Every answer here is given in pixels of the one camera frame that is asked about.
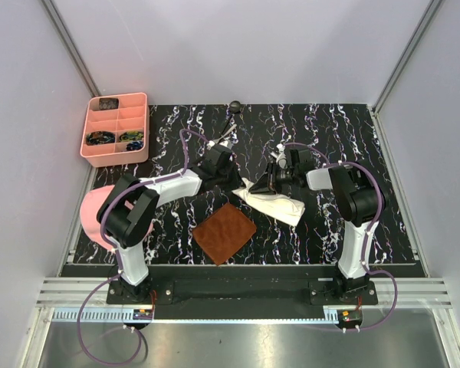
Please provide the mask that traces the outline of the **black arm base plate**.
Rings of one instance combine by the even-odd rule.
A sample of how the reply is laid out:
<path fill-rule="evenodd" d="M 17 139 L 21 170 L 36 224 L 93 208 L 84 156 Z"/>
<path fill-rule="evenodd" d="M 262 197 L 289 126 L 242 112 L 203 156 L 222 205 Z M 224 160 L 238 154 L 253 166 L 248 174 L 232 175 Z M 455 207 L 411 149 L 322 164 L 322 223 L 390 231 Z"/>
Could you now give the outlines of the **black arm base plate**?
<path fill-rule="evenodd" d="M 338 273 L 324 265 L 154 265 L 138 287 L 113 281 L 108 304 L 155 304 L 163 320 L 317 320 L 325 307 L 378 305 L 374 283 L 340 296 Z"/>

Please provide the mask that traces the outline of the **white cloth napkin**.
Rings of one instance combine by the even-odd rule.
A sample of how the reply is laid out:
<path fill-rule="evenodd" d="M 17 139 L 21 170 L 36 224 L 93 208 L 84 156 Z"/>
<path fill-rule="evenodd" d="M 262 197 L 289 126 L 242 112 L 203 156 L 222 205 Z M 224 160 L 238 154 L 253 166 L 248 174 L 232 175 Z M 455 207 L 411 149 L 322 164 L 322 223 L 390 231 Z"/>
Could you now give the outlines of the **white cloth napkin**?
<path fill-rule="evenodd" d="M 251 194 L 250 188 L 253 182 L 243 178 L 244 187 L 232 191 L 248 206 L 256 211 L 283 222 L 289 226 L 297 226 L 305 212 L 305 204 L 302 201 L 292 199 L 282 194 L 259 195 Z"/>

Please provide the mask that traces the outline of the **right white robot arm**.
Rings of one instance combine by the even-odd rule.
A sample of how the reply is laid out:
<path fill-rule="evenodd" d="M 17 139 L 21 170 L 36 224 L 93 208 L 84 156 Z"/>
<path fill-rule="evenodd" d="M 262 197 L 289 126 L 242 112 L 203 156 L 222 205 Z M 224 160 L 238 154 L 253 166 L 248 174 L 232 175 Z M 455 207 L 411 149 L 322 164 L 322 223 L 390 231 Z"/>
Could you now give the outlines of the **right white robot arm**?
<path fill-rule="evenodd" d="M 283 186 L 333 193 L 344 220 L 343 250 L 329 292 L 342 304 L 349 304 L 367 290 L 370 281 L 368 254 L 373 234 L 389 196 L 374 175 L 357 162 L 315 165 L 313 148 L 286 143 L 278 147 L 264 174 L 251 185 L 253 195 L 277 195 Z"/>

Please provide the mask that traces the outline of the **black spoon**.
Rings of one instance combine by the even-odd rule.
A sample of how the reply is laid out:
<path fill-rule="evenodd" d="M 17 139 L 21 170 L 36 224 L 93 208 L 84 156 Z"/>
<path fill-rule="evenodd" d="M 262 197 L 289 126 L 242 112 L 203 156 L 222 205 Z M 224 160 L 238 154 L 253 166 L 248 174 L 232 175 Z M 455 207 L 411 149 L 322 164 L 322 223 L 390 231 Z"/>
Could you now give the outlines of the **black spoon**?
<path fill-rule="evenodd" d="M 229 129 L 230 123 L 234 115 L 241 113 L 242 110 L 242 104 L 238 100 L 233 100 L 229 106 L 228 106 L 228 111 L 229 115 L 226 119 L 226 123 L 224 125 L 223 130 L 221 131 L 221 134 L 224 135 L 224 133 Z"/>

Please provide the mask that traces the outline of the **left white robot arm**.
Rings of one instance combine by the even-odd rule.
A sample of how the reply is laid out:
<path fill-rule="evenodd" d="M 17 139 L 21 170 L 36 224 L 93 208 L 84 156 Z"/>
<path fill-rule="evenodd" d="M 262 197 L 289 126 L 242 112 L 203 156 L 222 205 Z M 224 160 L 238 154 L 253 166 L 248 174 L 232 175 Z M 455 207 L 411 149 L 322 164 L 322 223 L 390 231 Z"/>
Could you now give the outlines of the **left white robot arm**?
<path fill-rule="evenodd" d="M 143 260 L 143 239 L 157 208 L 219 187 L 232 191 L 244 185 L 233 161 L 232 143 L 211 142 L 205 154 L 174 173 L 152 179 L 126 174 L 110 191 L 97 212 L 102 239 L 113 246 L 117 280 L 135 304 L 150 295 L 149 269 Z"/>

